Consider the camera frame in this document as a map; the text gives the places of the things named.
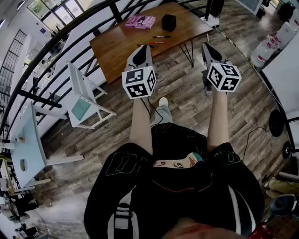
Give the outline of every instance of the marker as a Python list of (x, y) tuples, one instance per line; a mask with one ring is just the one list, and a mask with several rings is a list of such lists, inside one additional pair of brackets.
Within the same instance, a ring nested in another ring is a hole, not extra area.
[[(142, 46), (145, 46), (145, 45), (137, 44), (137, 46), (142, 47)], [(155, 46), (152, 46), (152, 45), (147, 45), (147, 46), (149, 46), (151, 48), (155, 47)]]
[(171, 38), (170, 35), (156, 35), (156, 36), (153, 36), (153, 38)]
[(167, 43), (167, 42), (150, 42), (149, 44), (162, 44), (162, 43)]

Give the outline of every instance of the white chair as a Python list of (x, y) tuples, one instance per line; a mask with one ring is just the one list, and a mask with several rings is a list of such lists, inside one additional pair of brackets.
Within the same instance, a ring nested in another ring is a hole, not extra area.
[[(71, 99), (68, 101), (66, 108), (68, 110), (71, 125), (73, 127), (94, 129), (103, 121), (109, 119), (113, 115), (117, 115), (115, 112), (98, 105), (96, 102), (96, 99), (102, 95), (107, 95), (106, 91), (89, 80), (71, 62), (68, 62), (68, 68), (70, 71), (72, 91), (70, 92)], [(100, 91), (100, 94), (97, 95), (97, 97), (94, 96), (92, 87)], [(108, 115), (102, 117), (100, 111), (104, 111), (108, 113)], [(97, 113), (99, 116), (100, 120), (98, 122), (94, 123), (92, 126), (81, 124), (95, 113)]]

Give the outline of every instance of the foot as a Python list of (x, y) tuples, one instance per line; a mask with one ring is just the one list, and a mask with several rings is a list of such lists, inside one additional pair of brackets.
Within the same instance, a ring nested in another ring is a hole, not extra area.
[(166, 106), (168, 106), (168, 100), (167, 100), (165, 97), (162, 97), (162, 98), (159, 100), (159, 106), (162, 106), (162, 105), (166, 105)]

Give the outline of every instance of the black speaker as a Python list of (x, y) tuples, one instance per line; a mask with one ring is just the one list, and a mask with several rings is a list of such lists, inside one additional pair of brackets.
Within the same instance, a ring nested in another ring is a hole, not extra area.
[(173, 15), (166, 14), (162, 18), (162, 29), (172, 32), (177, 26), (177, 18)]
[(219, 17), (221, 15), (222, 9), (224, 5), (224, 0), (217, 0), (212, 2), (210, 14), (213, 17)]

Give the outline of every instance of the wooden table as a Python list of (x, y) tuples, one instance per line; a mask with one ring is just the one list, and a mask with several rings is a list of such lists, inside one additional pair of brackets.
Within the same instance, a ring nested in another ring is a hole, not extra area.
[[(177, 18), (177, 26), (173, 32), (162, 29), (161, 19), (165, 14), (174, 15)], [(155, 48), (151, 48), (152, 56), (155, 57), (168, 49), (213, 30), (199, 17), (174, 2), (151, 8), (142, 12), (141, 15), (156, 18), (151, 30), (125, 28), (127, 20), (124, 20), (90, 41), (93, 52), (109, 84), (120, 78), (121, 73), (126, 68), (127, 59), (137, 49), (137, 44), (167, 41), (168, 43), (156, 44)], [(156, 35), (171, 35), (171, 38), (153, 38)]]

